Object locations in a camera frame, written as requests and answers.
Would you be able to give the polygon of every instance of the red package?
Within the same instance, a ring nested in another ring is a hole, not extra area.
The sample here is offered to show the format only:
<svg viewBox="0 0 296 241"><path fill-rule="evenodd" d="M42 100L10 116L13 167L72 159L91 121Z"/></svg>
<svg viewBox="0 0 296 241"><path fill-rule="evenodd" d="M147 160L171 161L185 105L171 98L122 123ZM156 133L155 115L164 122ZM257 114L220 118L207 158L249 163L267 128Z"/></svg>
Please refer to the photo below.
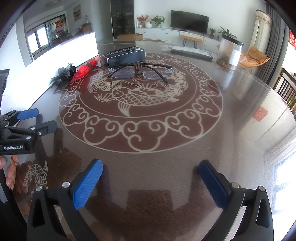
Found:
<svg viewBox="0 0 296 241"><path fill-rule="evenodd" d="M87 64L81 65L79 70L74 74L71 83L86 76L93 68L96 67L101 56L90 59Z"/></svg>

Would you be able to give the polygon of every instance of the flower vase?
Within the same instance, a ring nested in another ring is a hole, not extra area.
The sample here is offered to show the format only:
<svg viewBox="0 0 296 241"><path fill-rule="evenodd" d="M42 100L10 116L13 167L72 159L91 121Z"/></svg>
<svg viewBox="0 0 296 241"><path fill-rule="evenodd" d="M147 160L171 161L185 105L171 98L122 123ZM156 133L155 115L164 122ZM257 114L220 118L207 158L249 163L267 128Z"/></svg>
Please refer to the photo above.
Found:
<svg viewBox="0 0 296 241"><path fill-rule="evenodd" d="M145 28L152 28L152 23L150 22L145 23Z"/></svg>

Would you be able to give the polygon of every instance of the red sign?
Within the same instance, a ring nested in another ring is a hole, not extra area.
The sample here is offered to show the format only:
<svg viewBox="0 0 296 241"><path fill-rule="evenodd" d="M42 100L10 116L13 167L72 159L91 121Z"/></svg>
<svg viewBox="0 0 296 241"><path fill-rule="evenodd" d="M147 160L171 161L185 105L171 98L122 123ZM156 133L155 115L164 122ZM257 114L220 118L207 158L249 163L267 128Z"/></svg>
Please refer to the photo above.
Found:
<svg viewBox="0 0 296 241"><path fill-rule="evenodd" d="M56 22L57 33L61 33L64 31L62 20Z"/></svg>
<svg viewBox="0 0 296 241"><path fill-rule="evenodd" d="M259 107L258 110L256 110L255 114L253 115L253 118L260 122L263 120L263 118L268 114L268 111L264 109L263 107Z"/></svg>
<svg viewBox="0 0 296 241"><path fill-rule="evenodd" d="M296 39L290 30L289 43L296 49Z"/></svg>

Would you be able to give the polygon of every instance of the cylindrical container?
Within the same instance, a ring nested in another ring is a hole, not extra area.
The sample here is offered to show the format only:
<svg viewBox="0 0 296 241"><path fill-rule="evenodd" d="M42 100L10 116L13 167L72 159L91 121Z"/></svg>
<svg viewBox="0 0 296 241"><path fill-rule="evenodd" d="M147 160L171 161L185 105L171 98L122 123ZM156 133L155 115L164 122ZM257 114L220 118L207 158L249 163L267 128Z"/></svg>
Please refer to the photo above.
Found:
<svg viewBox="0 0 296 241"><path fill-rule="evenodd" d="M243 46L242 42L223 34L217 62L228 69L235 70Z"/></svg>

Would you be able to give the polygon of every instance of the white cabinet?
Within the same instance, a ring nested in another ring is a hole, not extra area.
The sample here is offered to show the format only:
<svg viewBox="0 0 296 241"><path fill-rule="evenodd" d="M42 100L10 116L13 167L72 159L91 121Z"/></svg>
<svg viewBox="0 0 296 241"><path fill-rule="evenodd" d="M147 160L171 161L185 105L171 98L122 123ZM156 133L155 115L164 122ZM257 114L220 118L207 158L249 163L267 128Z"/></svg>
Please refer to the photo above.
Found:
<svg viewBox="0 0 296 241"><path fill-rule="evenodd" d="M220 42L218 42L217 40L214 39L205 39L205 50L214 52L214 53L218 53L218 47L217 45L220 44Z"/></svg>
<svg viewBox="0 0 296 241"><path fill-rule="evenodd" d="M143 39L156 39L156 29L152 28L135 28L137 34L142 34Z"/></svg>
<svg viewBox="0 0 296 241"><path fill-rule="evenodd" d="M156 29L156 39L179 42L179 32L165 29Z"/></svg>
<svg viewBox="0 0 296 241"><path fill-rule="evenodd" d="M198 34L165 28L135 28L135 32L137 34L143 34L143 39L159 39L168 41L170 44L174 44L173 42L176 42L179 43L178 45L183 44L183 38L180 38L180 35L201 39L203 42L197 42L197 48L205 49L214 53L218 53L217 45L220 44L220 42L215 39L210 39ZM194 48L194 41L188 39L185 47Z"/></svg>

